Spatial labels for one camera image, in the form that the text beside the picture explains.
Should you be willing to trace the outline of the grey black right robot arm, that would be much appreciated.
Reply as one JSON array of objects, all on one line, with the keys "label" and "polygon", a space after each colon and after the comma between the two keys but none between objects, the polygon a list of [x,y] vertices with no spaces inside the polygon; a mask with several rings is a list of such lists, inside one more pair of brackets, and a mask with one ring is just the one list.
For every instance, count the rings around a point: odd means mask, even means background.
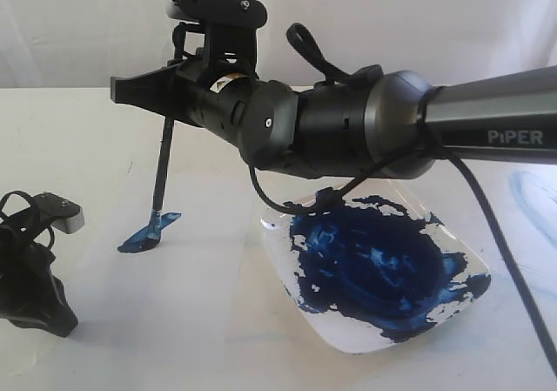
[{"label": "grey black right robot arm", "polygon": [[420,75],[367,71],[349,83],[295,91],[231,66],[203,71],[189,60],[134,78],[113,78],[118,104],[200,127],[235,146],[246,164],[304,179],[414,179],[443,151],[463,159],[554,164],[556,69],[546,67],[452,86]]}]

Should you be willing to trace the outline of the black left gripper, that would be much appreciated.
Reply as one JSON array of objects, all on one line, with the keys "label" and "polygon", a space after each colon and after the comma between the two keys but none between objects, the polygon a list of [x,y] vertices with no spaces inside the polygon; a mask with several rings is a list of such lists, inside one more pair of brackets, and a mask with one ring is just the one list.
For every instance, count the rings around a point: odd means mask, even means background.
[{"label": "black left gripper", "polygon": [[56,336],[69,336],[77,327],[78,318],[61,299],[51,273],[54,259],[48,247],[1,225],[1,316],[13,326]]}]

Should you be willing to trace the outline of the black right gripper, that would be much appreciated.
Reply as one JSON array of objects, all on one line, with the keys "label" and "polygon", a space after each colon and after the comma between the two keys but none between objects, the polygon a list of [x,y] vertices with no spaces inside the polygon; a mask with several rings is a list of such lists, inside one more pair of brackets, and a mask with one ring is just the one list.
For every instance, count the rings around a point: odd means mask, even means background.
[{"label": "black right gripper", "polygon": [[174,60],[168,66],[132,78],[111,77],[110,97],[210,132],[237,132],[247,101],[259,87],[249,61]]}]

